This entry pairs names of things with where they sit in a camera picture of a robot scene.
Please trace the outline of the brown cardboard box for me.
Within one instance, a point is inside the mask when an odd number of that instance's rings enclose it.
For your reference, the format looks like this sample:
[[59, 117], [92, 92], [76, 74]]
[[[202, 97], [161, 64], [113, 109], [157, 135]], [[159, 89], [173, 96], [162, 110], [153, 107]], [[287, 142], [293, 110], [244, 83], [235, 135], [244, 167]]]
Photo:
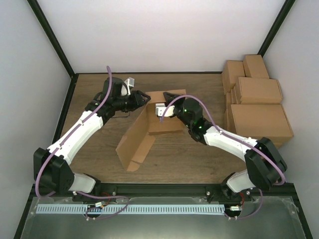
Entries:
[[156, 116], [156, 104], [165, 102], [163, 91], [147, 92], [147, 95], [151, 97], [151, 100], [125, 132], [116, 148], [119, 160], [128, 172], [138, 170], [155, 142], [156, 136], [180, 133], [184, 129], [184, 124], [177, 118], [166, 118], [160, 122]]

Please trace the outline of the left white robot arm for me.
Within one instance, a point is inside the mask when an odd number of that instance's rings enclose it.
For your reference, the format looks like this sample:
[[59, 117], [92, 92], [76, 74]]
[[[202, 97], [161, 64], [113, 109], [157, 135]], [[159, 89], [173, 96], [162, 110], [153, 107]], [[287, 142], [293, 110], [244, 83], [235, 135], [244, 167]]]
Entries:
[[47, 149], [38, 148], [33, 155], [35, 192], [39, 187], [51, 190], [51, 194], [83, 192], [90, 201], [97, 201], [102, 189], [98, 179], [87, 174], [74, 173], [70, 165], [81, 147], [111, 119], [117, 111], [129, 113], [143, 107], [151, 99], [149, 95], [133, 90], [134, 79], [122, 80], [109, 77], [102, 91], [85, 107], [79, 120]]

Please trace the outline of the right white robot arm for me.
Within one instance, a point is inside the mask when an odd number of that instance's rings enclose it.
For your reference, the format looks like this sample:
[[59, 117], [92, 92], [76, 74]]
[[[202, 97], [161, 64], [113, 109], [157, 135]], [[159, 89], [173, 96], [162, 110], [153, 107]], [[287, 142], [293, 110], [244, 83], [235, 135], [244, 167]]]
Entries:
[[207, 119], [206, 105], [191, 95], [164, 92], [164, 103], [157, 103], [155, 114], [160, 121], [178, 118], [187, 128], [191, 138], [204, 145], [220, 148], [235, 155], [246, 164], [246, 169], [230, 174], [221, 183], [221, 194], [228, 201], [240, 192], [251, 188], [268, 191], [273, 186], [285, 184], [287, 164], [268, 138], [253, 139], [228, 132], [219, 127], [211, 116]]

